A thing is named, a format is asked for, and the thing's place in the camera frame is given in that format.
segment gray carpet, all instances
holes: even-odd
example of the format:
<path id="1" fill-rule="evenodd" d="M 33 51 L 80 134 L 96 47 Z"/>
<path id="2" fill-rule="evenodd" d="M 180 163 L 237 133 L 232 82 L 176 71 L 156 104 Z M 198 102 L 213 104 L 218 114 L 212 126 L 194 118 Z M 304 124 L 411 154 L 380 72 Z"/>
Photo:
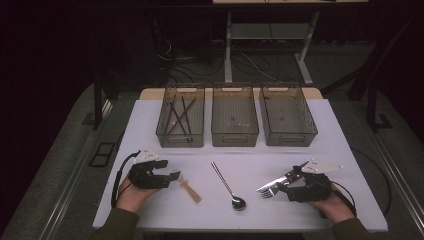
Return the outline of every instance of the gray carpet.
<path id="1" fill-rule="evenodd" d="M 300 73 L 294 64 L 292 54 L 299 45 L 281 43 L 278 51 L 268 49 L 254 49 L 251 54 L 254 61 L 269 76 L 283 81 L 300 81 Z M 372 44 L 322 44 L 312 45 L 307 55 L 306 63 L 314 81 L 314 87 L 322 88 L 336 81 L 345 74 L 359 67 L 372 50 Z M 248 46 L 240 46 L 237 51 L 245 51 Z M 263 74 L 255 72 L 243 55 L 236 55 L 239 68 L 234 67 L 234 81 L 259 81 L 269 80 Z M 171 71 L 170 82 L 185 81 L 211 83 L 223 81 L 223 68 L 220 67 L 222 57 L 217 57 L 209 63 L 184 63 L 185 68 L 193 72 L 176 67 L 178 71 Z M 383 167 L 382 156 L 370 137 L 368 126 L 364 124 L 364 103 L 350 102 L 345 97 L 349 84 L 335 90 L 326 98 L 343 129 L 343 132 L 352 147 L 358 164 L 377 199 L 382 211 L 387 207 L 388 189 L 383 175 L 370 159 Z M 114 157 L 116 156 L 120 137 L 125 130 L 132 106 L 139 93 L 122 93 L 120 98 L 112 102 L 111 111 L 105 114 L 105 120 L 97 131 L 92 126 L 84 125 L 87 114 L 93 113 L 92 88 L 88 88 L 75 103 L 68 120 L 59 133 L 55 144 L 47 155 L 43 166 L 22 200 L 12 221 L 3 235 L 3 240 L 9 239 L 85 239 L 93 231 L 93 223 L 97 204 L 101 198 L 105 183 L 110 174 Z M 422 189 L 424 169 L 424 149 L 422 143 L 416 138 L 401 116 L 393 109 L 390 102 L 379 95 L 378 113 L 385 114 L 393 125 L 392 129 L 382 129 L 378 137 L 389 150 L 393 161 L 396 162 L 405 177 L 409 187 L 416 194 L 420 202 L 424 202 Z M 97 147 L 102 142 L 115 143 L 111 160 L 105 168 L 87 166 Z M 70 177 L 77 176 L 78 180 L 68 182 Z M 408 208 L 397 189 L 392 186 L 392 203 L 386 216 L 389 232 L 377 233 L 377 239 L 423 239 L 421 232 L 413 221 Z M 58 201 L 61 196 L 68 196 L 69 201 Z M 52 228 L 46 228 L 50 215 L 57 206 L 64 210 L 54 219 Z M 256 235 L 255 239 L 273 239 L 279 235 Z M 329 231 L 304 234 L 307 240 L 333 239 Z M 137 231 L 136 239 L 142 239 L 142 233 Z M 248 239 L 239 236 L 237 239 Z"/>

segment wearable gripper device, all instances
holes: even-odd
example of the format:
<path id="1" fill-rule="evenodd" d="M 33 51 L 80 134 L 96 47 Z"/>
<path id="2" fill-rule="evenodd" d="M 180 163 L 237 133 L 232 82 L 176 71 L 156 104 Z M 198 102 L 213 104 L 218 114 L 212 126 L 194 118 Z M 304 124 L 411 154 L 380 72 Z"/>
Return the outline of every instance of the wearable gripper device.
<path id="1" fill-rule="evenodd" d="M 305 186 L 289 188 L 287 185 L 277 183 L 278 189 L 287 193 L 290 202 L 315 202 L 330 197 L 333 189 L 330 179 L 325 174 L 305 173 L 299 166 L 294 166 L 293 169 L 296 174 L 304 177 Z"/>
<path id="2" fill-rule="evenodd" d="M 141 189 L 167 188 L 171 181 L 179 178 L 180 172 L 172 172 L 169 175 L 155 175 L 153 173 L 153 169 L 165 168 L 167 165 L 168 160 L 136 163 L 131 167 L 128 179 L 134 186 Z"/>

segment dark sleeve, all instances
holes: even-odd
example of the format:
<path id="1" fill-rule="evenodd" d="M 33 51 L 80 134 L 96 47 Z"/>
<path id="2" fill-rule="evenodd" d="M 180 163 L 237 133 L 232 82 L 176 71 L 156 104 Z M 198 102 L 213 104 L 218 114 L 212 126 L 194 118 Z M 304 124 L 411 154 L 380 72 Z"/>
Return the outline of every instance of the dark sleeve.
<path id="1" fill-rule="evenodd" d="M 373 235 L 362 225 L 357 218 L 339 222 L 333 226 L 333 233 L 337 240 L 372 240 Z"/>
<path id="2" fill-rule="evenodd" d="M 139 219 L 135 213 L 112 208 L 103 227 L 97 229 L 89 240 L 133 240 Z"/>

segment metal spoon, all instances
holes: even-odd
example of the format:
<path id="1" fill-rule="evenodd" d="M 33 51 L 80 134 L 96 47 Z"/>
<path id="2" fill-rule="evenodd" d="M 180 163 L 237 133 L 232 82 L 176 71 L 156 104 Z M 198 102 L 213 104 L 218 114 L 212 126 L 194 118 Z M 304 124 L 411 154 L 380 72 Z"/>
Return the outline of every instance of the metal spoon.
<path id="1" fill-rule="evenodd" d="M 233 197 L 233 200 L 232 200 L 233 208 L 237 211 L 243 211 L 246 208 L 246 202 L 242 198 L 234 195 L 234 193 L 231 191 L 230 187 L 228 186 L 227 182 L 225 181 L 224 177 L 221 175 L 221 172 L 219 172 L 216 164 L 214 162 L 212 162 L 211 164 L 213 169 L 215 169 L 215 172 L 218 174 L 219 178 L 221 178 L 221 181 L 224 183 L 225 187 L 227 187 L 228 191 Z"/>

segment hand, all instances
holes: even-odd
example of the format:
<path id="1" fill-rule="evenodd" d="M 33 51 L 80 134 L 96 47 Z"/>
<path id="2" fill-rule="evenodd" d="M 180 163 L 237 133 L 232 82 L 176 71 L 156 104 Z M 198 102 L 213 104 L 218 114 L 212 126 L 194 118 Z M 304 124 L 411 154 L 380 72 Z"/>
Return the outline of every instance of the hand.
<path id="1" fill-rule="evenodd" d="M 137 213 L 144 202 L 160 189 L 140 189 L 131 184 L 128 178 L 125 178 L 119 186 L 119 197 L 116 202 L 116 208 L 124 209 Z"/>
<path id="2" fill-rule="evenodd" d="M 331 187 L 338 191 L 334 184 L 332 184 Z M 331 193 L 327 200 L 307 202 L 307 204 L 313 206 L 314 208 L 320 209 L 334 224 L 347 219 L 355 218 L 355 215 L 352 213 L 349 207 L 334 193 Z"/>

